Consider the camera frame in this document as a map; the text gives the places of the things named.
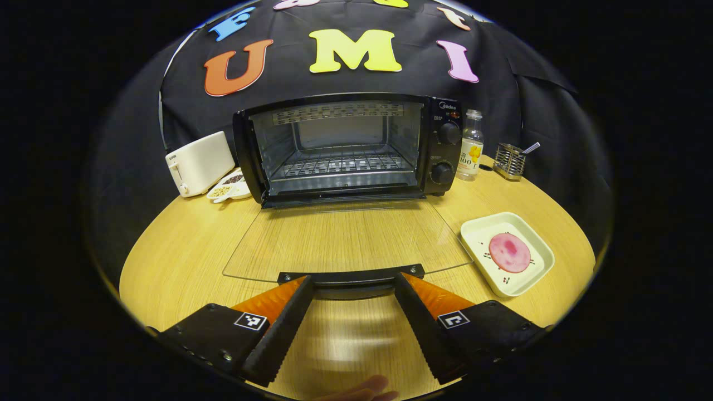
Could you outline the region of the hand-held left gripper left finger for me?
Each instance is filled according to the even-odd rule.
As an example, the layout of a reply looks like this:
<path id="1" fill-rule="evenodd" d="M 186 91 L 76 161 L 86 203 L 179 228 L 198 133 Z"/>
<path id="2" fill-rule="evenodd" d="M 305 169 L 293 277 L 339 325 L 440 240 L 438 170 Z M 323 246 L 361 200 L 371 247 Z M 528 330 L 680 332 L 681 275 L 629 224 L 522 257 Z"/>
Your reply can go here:
<path id="1" fill-rule="evenodd" d="M 234 307 L 208 303 L 163 331 L 160 343 L 208 369 L 267 387 L 277 378 L 314 295 L 301 276 Z"/>

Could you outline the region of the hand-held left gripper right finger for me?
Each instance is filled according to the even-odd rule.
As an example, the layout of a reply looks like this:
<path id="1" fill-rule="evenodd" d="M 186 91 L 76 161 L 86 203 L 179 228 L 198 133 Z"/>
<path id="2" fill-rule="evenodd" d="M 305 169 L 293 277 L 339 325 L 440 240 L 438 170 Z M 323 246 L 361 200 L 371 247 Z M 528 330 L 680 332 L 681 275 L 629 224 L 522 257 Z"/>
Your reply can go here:
<path id="1" fill-rule="evenodd" d="M 552 330 L 497 300 L 473 303 L 404 272 L 394 279 L 394 294 L 441 385 L 481 375 Z"/>

